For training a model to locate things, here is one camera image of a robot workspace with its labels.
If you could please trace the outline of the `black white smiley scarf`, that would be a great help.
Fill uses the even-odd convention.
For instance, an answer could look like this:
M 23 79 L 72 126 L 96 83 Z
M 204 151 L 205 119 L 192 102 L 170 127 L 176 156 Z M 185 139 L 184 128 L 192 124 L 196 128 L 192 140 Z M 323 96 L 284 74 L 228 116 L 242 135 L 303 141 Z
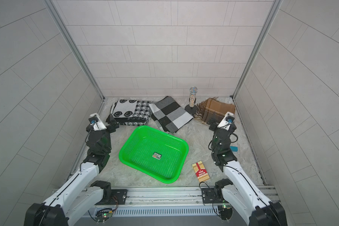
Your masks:
M 120 99 L 111 107 L 110 114 L 119 125 L 144 126 L 151 118 L 149 105 L 153 101 Z

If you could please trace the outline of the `green plastic basket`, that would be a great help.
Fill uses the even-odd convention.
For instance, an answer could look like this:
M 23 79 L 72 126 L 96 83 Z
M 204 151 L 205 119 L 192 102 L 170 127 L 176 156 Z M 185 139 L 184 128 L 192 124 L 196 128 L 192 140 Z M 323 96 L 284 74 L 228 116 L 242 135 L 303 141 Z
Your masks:
M 139 126 L 119 151 L 119 160 L 154 179 L 171 184 L 182 171 L 189 145 L 149 126 Z

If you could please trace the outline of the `grey black checkered scarf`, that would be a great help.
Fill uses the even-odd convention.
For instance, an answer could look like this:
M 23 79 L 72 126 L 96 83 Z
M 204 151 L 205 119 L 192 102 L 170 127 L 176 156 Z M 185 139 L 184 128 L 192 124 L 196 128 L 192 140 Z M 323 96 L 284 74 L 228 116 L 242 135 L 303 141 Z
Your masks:
M 176 133 L 189 123 L 193 116 L 181 107 L 172 97 L 149 104 L 151 118 L 159 129 L 166 133 Z

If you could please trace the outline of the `brown plaid fringed scarf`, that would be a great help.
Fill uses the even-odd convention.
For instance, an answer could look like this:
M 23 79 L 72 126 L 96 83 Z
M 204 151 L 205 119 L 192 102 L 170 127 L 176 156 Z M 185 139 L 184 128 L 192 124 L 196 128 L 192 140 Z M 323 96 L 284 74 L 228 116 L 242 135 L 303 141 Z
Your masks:
M 217 100 L 217 97 L 208 98 L 196 106 L 198 107 L 198 110 L 196 111 L 194 118 L 208 125 L 211 125 L 214 122 L 220 123 L 227 112 L 235 113 L 234 104 L 220 102 Z

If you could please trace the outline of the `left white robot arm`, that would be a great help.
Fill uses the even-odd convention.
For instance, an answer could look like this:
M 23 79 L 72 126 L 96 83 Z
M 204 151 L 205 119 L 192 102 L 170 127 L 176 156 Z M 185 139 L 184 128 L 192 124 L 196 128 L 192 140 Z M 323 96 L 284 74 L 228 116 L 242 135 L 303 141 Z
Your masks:
M 93 181 L 104 169 L 112 150 L 110 134 L 119 128 L 113 115 L 103 122 L 97 113 L 89 116 L 86 128 L 88 135 L 87 156 L 79 169 L 49 198 L 42 203 L 34 203 L 25 214 L 26 226 L 73 226 L 96 204 L 114 204 L 105 210 L 96 222 L 105 222 L 108 215 L 119 205 L 111 184 L 106 181 Z

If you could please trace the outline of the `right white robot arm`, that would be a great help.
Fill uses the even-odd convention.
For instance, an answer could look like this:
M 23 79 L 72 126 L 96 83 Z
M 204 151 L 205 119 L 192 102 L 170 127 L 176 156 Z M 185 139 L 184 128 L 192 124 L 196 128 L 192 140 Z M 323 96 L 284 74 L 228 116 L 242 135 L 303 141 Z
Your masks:
M 272 202 L 252 182 L 233 154 L 230 146 L 236 126 L 223 120 L 214 130 L 209 143 L 212 159 L 226 175 L 215 183 L 216 196 L 228 202 L 249 226 L 287 226 L 286 213 L 279 202 Z

